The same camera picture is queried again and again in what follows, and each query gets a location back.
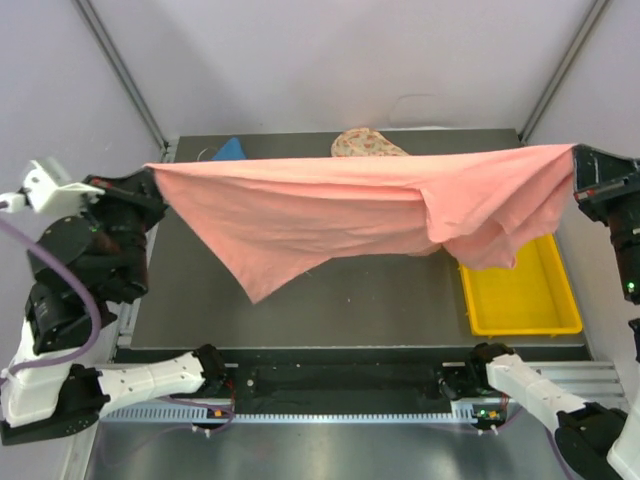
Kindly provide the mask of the pink t shirt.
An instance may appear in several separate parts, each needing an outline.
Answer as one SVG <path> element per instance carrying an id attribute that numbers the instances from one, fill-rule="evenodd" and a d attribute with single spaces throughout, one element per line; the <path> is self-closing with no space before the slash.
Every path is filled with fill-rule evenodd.
<path id="1" fill-rule="evenodd" d="M 559 225 L 568 145 L 435 156 L 155 164 L 169 206 L 252 302 L 324 262 L 444 249 L 473 269 L 511 268 Z"/>

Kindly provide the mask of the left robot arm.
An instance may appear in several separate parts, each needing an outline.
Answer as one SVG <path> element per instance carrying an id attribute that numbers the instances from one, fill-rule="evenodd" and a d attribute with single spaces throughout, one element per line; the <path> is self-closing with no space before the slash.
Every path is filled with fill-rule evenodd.
<path id="1" fill-rule="evenodd" d="M 1 208 L 54 217 L 38 240 L 2 225 L 25 246 L 34 278 L 18 350 L 1 373 L 3 445 L 68 437 L 148 400 L 224 390 L 226 367 L 212 345 L 131 368 L 80 363 L 116 321 L 111 306 L 132 304 L 149 290 L 147 235 L 167 209 L 150 169 L 74 182 L 36 161 L 21 187 L 2 195 Z"/>

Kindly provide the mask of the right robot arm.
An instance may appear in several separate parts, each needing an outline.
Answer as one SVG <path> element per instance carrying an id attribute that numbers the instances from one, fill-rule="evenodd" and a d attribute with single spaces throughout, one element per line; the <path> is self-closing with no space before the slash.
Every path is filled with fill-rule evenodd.
<path id="1" fill-rule="evenodd" d="M 609 230 L 626 301 L 639 302 L 639 161 L 579 144 L 572 150 L 574 196 Z M 479 344 L 465 362 L 476 394 L 513 399 L 551 435 L 560 457 L 583 479 L 639 476 L 639 405 L 607 407 L 534 369 L 501 343 Z"/>

